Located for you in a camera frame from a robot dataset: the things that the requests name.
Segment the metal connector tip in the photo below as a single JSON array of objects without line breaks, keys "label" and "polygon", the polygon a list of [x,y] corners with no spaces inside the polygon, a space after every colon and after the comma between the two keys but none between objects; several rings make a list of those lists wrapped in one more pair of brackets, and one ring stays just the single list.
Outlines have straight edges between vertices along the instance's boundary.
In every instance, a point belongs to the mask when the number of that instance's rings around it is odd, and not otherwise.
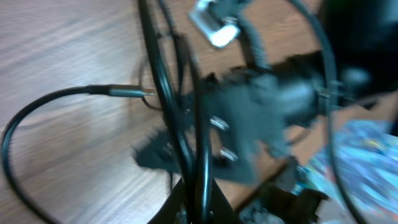
[{"label": "metal connector tip", "polygon": [[144,96],[153,96],[155,95],[155,90],[154,89],[142,89],[142,91],[144,92]]}]

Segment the black cable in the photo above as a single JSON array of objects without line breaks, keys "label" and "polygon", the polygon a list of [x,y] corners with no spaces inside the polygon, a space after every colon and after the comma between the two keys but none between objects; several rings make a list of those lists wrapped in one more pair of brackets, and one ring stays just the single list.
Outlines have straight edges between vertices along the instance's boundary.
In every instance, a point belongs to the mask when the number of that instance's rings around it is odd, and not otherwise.
[{"label": "black cable", "polygon": [[342,178],[340,177],[340,173],[336,164],[335,139],[333,134],[333,110],[337,106],[338,89],[337,89],[336,63],[335,63],[335,56],[333,55],[333,49],[319,20],[315,15],[313,15],[307,9],[304,3],[301,0],[289,0],[289,2],[292,3],[292,5],[310,23],[322,48],[322,57],[323,57],[323,64],[325,67],[325,76],[326,76],[325,101],[326,101],[326,117],[327,117],[326,132],[328,136],[327,152],[330,160],[330,165],[333,174],[335,176],[337,187],[340,191],[341,196],[343,197],[343,200],[348,210],[351,212],[352,216],[359,224],[365,224],[366,223],[365,219],[356,209],[354,203],[351,201],[344,187],[344,183],[342,181]]},{"label": "black cable", "polygon": [[270,68],[266,50],[258,30],[243,13],[238,13],[236,19],[238,20],[237,25],[241,29],[238,39],[246,66],[249,68]]},{"label": "black cable", "polygon": [[[206,104],[203,101],[204,97],[204,88],[202,87],[202,82],[200,80],[199,71],[196,66],[196,61],[194,61],[192,57],[192,51],[190,50],[190,46],[187,40],[181,35],[177,36],[174,33],[174,22],[172,21],[171,15],[167,9],[167,6],[163,2],[163,0],[159,0],[159,4],[163,10],[163,13],[166,17],[167,23],[169,25],[170,33],[173,37],[175,44],[175,52],[177,59],[177,68],[179,74],[178,80],[178,95],[177,98],[180,97],[182,92],[182,75],[183,75],[183,57],[188,60],[188,64],[190,66],[190,71],[192,74],[192,83],[193,83],[193,92],[195,96],[195,128],[196,128],[196,139],[197,139],[197,182],[195,186],[190,185],[189,181],[194,182],[196,173],[195,170],[191,171],[192,176],[190,179],[187,179],[189,167],[188,165],[191,163],[190,157],[188,155],[181,154],[180,149],[187,145],[187,140],[185,137],[181,136],[179,141],[174,141],[173,144],[176,147],[177,159],[180,164],[180,169],[182,171],[184,184],[186,185],[187,192],[191,192],[191,190],[195,191],[195,199],[189,198],[192,195],[187,193],[188,195],[188,211],[195,212],[194,219],[199,221],[200,223],[206,223],[210,219],[210,195],[211,195],[211,184],[213,181],[212,171],[211,171],[211,149],[210,149],[210,116],[208,115],[208,110],[206,108]],[[157,90],[159,92],[159,99],[162,104],[162,109],[165,113],[165,121],[169,128],[170,135],[178,134],[182,131],[181,123],[179,125],[175,124],[173,127],[171,124],[171,119],[174,116],[178,117],[177,110],[174,111],[165,111],[165,110],[173,110],[175,107],[175,100],[173,99],[173,94],[170,87],[170,82],[167,79],[167,72],[165,70],[165,65],[162,61],[159,44],[157,40],[154,38],[154,28],[151,22],[151,18],[149,15],[149,10],[147,8],[147,4],[145,0],[139,1],[139,9],[140,9],[140,17],[142,23],[142,30],[144,32],[144,37],[146,41],[147,54],[150,61],[150,65],[152,68],[152,75],[154,76],[155,84],[157,85]]]},{"label": "black cable", "polygon": [[196,219],[199,223],[209,223],[211,191],[213,184],[213,156],[210,143],[210,115],[204,99],[205,88],[200,79],[197,61],[193,56],[188,40],[182,36],[183,49],[188,55],[188,64],[192,75],[195,97],[195,135],[197,144],[197,182],[195,185]]},{"label": "black cable", "polygon": [[[141,63],[139,65],[139,68],[138,68],[138,85],[139,86],[142,86],[142,82],[143,82],[142,79],[144,78],[144,71],[145,71],[146,66],[148,65],[148,62],[149,62],[148,58],[146,57],[141,60]],[[158,106],[154,106],[154,105],[150,104],[145,97],[142,97],[141,100],[149,109],[156,110],[156,111],[162,111],[162,109],[160,109]]]},{"label": "black cable", "polygon": [[45,95],[38,100],[31,102],[20,110],[4,128],[1,143],[1,157],[2,157],[2,168],[6,180],[11,190],[17,195],[22,203],[33,212],[38,218],[43,220],[45,223],[61,223],[56,218],[46,212],[39,204],[37,204],[30,196],[28,196],[22,185],[15,178],[14,171],[11,167],[10,150],[9,146],[11,143],[12,135],[18,127],[18,124],[31,112],[39,108],[40,106],[61,98],[63,96],[70,96],[76,94],[92,94],[92,95],[108,95],[108,96],[120,96],[120,97],[141,97],[146,94],[146,91],[141,89],[139,86],[131,85],[91,85],[83,87],[67,88],[64,90],[55,91],[48,95]]},{"label": "black cable", "polygon": [[185,57],[183,56],[183,51],[181,50],[181,41],[180,35],[177,34],[175,30],[175,23],[173,17],[170,13],[170,9],[167,6],[164,0],[158,0],[160,9],[163,12],[163,15],[166,19],[167,26],[169,27],[169,32],[171,37],[173,38],[174,42],[174,52],[175,52],[175,59],[177,61],[177,74],[178,74],[178,90],[177,90],[177,99],[179,106],[182,105],[182,83],[183,83],[183,75],[184,75],[184,66],[187,63]]},{"label": "black cable", "polygon": [[194,204],[193,191],[195,183],[194,157],[184,133],[182,113],[175,99],[171,87],[168,71],[163,62],[157,34],[152,23],[149,7],[146,0],[138,0],[139,16],[144,34],[152,76],[159,96],[160,105],[164,114],[164,121],[170,133],[170,141],[181,170],[182,180],[187,193],[188,205]]}]

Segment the metal screw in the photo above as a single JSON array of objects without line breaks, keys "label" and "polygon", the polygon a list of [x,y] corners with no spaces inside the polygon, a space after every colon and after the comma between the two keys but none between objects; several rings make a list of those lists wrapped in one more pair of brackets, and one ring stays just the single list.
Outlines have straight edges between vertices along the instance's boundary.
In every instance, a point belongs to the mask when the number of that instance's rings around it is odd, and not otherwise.
[{"label": "metal screw", "polygon": [[228,123],[217,116],[212,116],[210,119],[210,122],[212,125],[216,126],[217,128],[220,128],[223,131],[226,131],[227,129],[229,129]]},{"label": "metal screw", "polygon": [[239,157],[233,151],[225,147],[221,149],[221,155],[233,162],[239,159]]}]

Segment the black plastic part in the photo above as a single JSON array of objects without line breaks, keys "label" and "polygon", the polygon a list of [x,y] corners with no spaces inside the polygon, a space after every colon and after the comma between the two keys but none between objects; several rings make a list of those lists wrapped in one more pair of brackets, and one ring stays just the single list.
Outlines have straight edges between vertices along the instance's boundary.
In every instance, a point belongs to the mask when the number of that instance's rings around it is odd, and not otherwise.
[{"label": "black plastic part", "polygon": [[328,196],[317,190],[303,189],[299,195],[294,195],[271,186],[262,204],[286,224],[312,224],[318,220],[316,211],[323,200],[328,200]]},{"label": "black plastic part", "polygon": [[396,0],[324,0],[320,18],[338,54],[398,52]]},{"label": "black plastic part", "polygon": [[185,200],[185,191],[182,181],[180,180],[173,188],[173,191],[163,204],[162,208],[148,222],[148,224],[164,224],[173,223],[176,214],[180,211],[181,205]]},{"label": "black plastic part", "polygon": [[[258,140],[268,145],[272,157],[290,154],[284,137],[286,124],[278,94],[277,77],[271,71],[247,69],[226,77],[220,89],[209,97],[211,107],[220,108],[212,111],[213,115],[230,126],[229,138],[221,138],[221,141],[241,161],[252,161],[251,157],[259,151]],[[246,175],[255,179],[257,173],[253,168]]]},{"label": "black plastic part", "polygon": [[242,224],[214,179],[211,198],[212,223]]}]

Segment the wood grain surface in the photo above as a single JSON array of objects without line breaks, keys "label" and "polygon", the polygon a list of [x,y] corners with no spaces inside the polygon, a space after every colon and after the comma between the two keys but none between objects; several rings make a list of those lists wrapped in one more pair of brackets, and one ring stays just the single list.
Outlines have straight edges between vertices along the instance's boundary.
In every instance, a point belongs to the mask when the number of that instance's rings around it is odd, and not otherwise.
[{"label": "wood grain surface", "polygon": [[[168,2],[178,29],[192,41],[203,74],[242,64],[237,43],[216,52],[191,25],[187,12],[193,1]],[[316,9],[318,0],[307,3]],[[246,14],[266,40],[271,62],[317,47],[306,23],[285,1],[257,1]],[[51,91],[136,82],[143,46],[135,1],[0,1],[1,129],[23,106]],[[168,62],[173,68],[172,57]],[[148,73],[145,83],[152,86]],[[390,105],[376,117],[387,116]],[[340,113],[339,123],[353,113],[374,116],[351,108]],[[136,166],[131,146],[159,127],[164,127],[160,114],[140,100],[66,97],[20,124],[12,140],[12,165],[26,191],[63,223],[146,223],[167,197],[167,178],[164,172]],[[300,161],[319,149],[320,135],[319,126],[295,147]],[[265,153],[257,162],[263,178],[280,165]],[[40,223],[0,176],[0,223]],[[252,189],[219,183],[234,206]]]}]

